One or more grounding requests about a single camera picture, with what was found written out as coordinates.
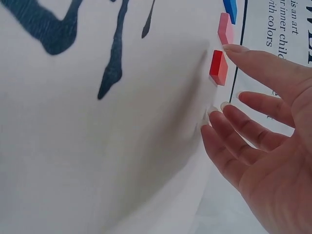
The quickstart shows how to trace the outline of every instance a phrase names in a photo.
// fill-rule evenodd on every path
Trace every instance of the fingernail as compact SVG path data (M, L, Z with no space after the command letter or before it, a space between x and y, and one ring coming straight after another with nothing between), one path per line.
M201 129L203 126L208 125L208 124L209 124L209 120L208 120L208 119L203 119L203 120L201 121L200 129Z
M237 94L236 94L236 98L237 99L239 99L239 95L242 93L242 91L240 91L240 92L238 92Z
M241 46L241 45L234 45L234 44L226 44L223 46L223 49L225 52L227 51L232 51L235 53L244 53L249 51L249 49L245 46Z
M220 106L221 110L223 111L224 107L226 107L227 105L230 105L228 101L225 101L224 103L222 103Z
M210 107L209 110L207 111L208 116L214 111L218 111L218 109L214 106Z

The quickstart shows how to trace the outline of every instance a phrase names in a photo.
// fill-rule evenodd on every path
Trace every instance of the black vertical line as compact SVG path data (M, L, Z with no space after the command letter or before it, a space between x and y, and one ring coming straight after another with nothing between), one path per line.
M242 35L240 38L240 45L243 45L243 41L244 41L246 16L247 16L247 6L248 6L248 0L245 0L244 20L243 20L243 27L242 27ZM232 87L231 96L230 96L230 102L232 101L232 98L233 98L233 92L234 92L235 82L236 82L236 78L237 78L237 72L238 72L238 67L236 67L236 70L235 70L235 76L234 76L233 87Z

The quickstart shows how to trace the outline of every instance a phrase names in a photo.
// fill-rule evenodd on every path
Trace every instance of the pink sticky tab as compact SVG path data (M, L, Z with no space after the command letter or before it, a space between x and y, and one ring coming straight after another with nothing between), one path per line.
M218 35L222 45L233 43L234 31L230 14L221 13Z

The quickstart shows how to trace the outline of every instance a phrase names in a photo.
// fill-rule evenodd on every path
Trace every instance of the blue sticky tab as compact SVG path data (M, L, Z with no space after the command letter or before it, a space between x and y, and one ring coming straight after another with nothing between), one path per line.
M236 24L237 5L236 0L223 0L225 11L230 14L232 24Z

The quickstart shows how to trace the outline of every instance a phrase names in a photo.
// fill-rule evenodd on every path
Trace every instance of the dark blue paint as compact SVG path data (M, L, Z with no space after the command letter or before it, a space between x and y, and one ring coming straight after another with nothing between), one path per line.
M111 49L111 57L107 67L105 68L102 83L97 95L97 98L101 100L111 87L120 81L122 77L122 29L125 16L128 10L129 0L122 0L122 4L118 13L117 27L114 34L114 41Z
M148 15L146 24L145 24L145 26L143 28L142 38L145 38L147 36L147 34L149 33L149 31L150 31L154 4L155 4L155 0L153 0L153 4L152 4L152 8L151 8L150 14Z
M41 6L37 0L0 0L23 28L42 43L47 53L58 55L67 50L77 35L78 9L82 0L72 0L63 20Z

